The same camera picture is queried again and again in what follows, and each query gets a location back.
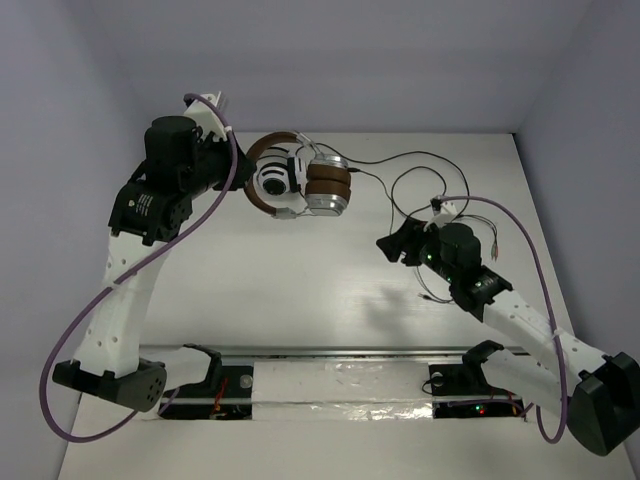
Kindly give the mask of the brown silver headphones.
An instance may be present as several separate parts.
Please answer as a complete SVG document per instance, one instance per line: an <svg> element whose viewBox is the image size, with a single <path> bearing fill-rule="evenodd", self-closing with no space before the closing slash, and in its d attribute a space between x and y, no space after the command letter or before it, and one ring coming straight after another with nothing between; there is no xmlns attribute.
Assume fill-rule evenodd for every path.
<svg viewBox="0 0 640 480"><path fill-rule="evenodd" d="M259 193L256 175L258 160L267 155L298 156L307 167L306 182L301 198L305 202L303 212L313 216L338 217L346 210L351 198L351 173L348 161L339 155L320 151L307 135L297 131L279 131L267 134L253 143L246 157L256 170L244 188L249 202L263 213L280 220L296 219L303 215L290 207L275 207L264 201Z"/></svg>

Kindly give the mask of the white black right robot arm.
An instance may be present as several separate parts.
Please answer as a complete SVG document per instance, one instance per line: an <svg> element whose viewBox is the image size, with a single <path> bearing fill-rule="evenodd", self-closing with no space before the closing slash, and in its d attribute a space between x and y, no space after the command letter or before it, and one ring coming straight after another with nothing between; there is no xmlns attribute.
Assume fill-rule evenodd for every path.
<svg viewBox="0 0 640 480"><path fill-rule="evenodd" d="M639 364L609 355L552 325L503 277L483 265L481 243L463 224L408 219L376 242L386 259L425 266L449 285L454 303L533 358L528 363L486 341L461 372L470 391L510 390L561 418L589 452L606 456L639 428Z"/></svg>

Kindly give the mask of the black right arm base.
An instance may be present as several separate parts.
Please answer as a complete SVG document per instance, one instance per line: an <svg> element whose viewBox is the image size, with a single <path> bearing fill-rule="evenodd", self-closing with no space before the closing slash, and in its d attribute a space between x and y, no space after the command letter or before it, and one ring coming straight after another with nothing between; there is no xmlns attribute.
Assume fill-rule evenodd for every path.
<svg viewBox="0 0 640 480"><path fill-rule="evenodd" d="M435 419L525 418L530 406L510 391L490 386L481 367L504 346L486 340L457 363L432 364L421 390L432 399Z"/></svg>

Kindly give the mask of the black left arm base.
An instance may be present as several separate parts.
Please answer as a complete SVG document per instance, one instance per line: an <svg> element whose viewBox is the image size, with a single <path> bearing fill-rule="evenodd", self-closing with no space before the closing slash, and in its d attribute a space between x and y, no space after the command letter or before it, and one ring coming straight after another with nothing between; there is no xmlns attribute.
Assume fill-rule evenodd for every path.
<svg viewBox="0 0 640 480"><path fill-rule="evenodd" d="M165 420L250 420L254 366L226 364L220 352L185 344L167 365L174 382L163 394L157 415Z"/></svg>

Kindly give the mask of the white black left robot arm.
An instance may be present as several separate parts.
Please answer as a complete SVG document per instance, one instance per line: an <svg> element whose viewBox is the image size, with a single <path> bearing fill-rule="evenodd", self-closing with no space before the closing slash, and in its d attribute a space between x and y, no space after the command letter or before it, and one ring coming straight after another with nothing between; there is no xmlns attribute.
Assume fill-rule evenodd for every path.
<svg viewBox="0 0 640 480"><path fill-rule="evenodd" d="M66 342L60 338L46 360L39 385L44 412L48 382L135 413L154 409L166 392L186 385L200 394L221 386L217 351L186 344L143 358L140 338L170 250L212 214L206 211L186 227L194 200L214 189L214 202L221 203L245 186L255 167L215 114L159 117L145 132L144 145L145 158L118 192L109 218L101 291L67 329L73 332L87 320L84 337L71 359L56 359Z"/></svg>

